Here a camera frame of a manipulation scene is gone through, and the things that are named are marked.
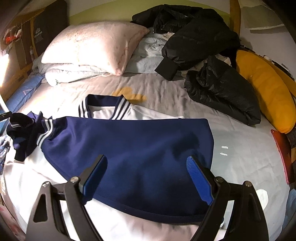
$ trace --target pink pillow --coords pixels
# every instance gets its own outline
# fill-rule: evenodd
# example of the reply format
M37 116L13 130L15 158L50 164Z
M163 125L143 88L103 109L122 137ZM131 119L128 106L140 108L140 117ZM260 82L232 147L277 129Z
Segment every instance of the pink pillow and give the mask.
M149 30L129 22L69 26L44 52L44 64L91 65L121 76L132 53Z

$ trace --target white mark on bed sheet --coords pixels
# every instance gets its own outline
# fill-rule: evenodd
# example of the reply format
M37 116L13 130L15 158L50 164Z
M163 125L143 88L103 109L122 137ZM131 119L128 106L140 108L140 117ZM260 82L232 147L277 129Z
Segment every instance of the white mark on bed sheet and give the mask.
M259 201L261 203L262 209L264 210L268 203L268 194L264 189L259 189L256 191Z

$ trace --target black puffer jacket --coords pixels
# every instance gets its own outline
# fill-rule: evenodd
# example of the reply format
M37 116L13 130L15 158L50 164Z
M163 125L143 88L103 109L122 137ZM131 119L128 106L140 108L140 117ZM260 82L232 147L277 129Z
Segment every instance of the black puffer jacket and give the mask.
M133 23L153 27L155 33L175 33L163 47L164 59L155 70L167 80L172 80L178 70L190 69L218 53L229 57L236 67L239 37L213 9L165 4L138 13L132 19Z
M259 102L252 85L215 56L209 56L200 71L188 71L185 88L192 100L246 125L261 121Z

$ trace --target light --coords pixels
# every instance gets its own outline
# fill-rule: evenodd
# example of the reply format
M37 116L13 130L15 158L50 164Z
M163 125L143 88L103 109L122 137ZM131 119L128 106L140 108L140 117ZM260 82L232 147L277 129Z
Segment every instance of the light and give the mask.
M3 85L8 63L9 63L8 54L5 54L4 56L0 57L0 87Z

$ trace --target yellow pattern on bed sheet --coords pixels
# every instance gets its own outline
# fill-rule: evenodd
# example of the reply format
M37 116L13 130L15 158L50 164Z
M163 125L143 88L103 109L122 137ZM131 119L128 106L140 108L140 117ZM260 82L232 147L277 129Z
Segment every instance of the yellow pattern on bed sheet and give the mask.
M147 100L147 97L145 95L134 94L133 89L131 87L123 87L123 88L117 89L111 95L113 96L123 95L132 104L139 104Z

